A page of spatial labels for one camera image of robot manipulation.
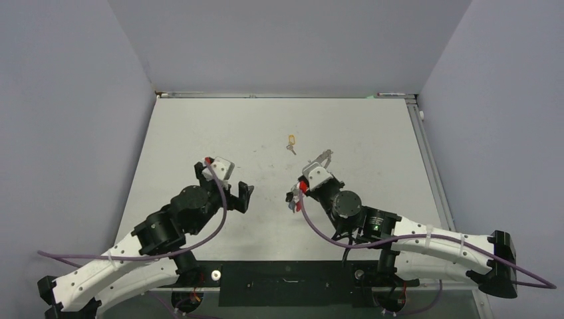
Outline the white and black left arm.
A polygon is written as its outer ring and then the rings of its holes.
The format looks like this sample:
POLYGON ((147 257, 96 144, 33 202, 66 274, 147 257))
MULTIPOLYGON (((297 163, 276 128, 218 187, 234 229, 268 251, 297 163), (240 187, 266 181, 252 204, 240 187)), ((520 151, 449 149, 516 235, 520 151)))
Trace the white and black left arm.
POLYGON ((100 256, 59 277, 37 283, 49 305, 45 318, 98 318, 136 295, 177 282, 189 286, 201 273, 193 250, 223 228, 227 212, 245 213, 254 187, 242 181, 231 193, 234 164, 204 158, 195 166, 198 184, 189 185, 170 202, 137 224, 100 256))

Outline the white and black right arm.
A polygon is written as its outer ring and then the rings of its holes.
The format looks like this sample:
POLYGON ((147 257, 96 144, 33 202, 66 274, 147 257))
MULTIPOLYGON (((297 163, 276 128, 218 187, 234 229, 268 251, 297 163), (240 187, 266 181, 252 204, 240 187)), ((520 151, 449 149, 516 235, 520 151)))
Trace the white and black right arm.
POLYGON ((469 235, 415 222, 405 216, 362 204, 344 189, 344 183, 327 175, 313 184, 305 177, 285 195, 290 210, 304 211, 304 200, 316 201, 335 228, 324 240, 347 251, 380 252, 373 279, 402 284, 421 279, 449 280, 476 286, 498 298, 517 297, 516 252, 508 232, 469 235))

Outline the large metal keyring organizer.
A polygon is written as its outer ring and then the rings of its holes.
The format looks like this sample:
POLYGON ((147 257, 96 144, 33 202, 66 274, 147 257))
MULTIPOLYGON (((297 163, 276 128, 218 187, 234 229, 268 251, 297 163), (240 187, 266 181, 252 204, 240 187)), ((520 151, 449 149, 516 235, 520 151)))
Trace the large metal keyring organizer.
MULTIPOLYGON (((333 152, 331 150, 325 150, 317 158, 315 158, 313 161, 309 161, 308 163, 316 161, 327 169, 329 164, 331 163, 332 154, 333 152)), ((297 200, 297 184, 298 181, 291 187, 290 191, 286 193, 285 202, 287 204, 291 201, 294 202, 295 200, 297 200)))

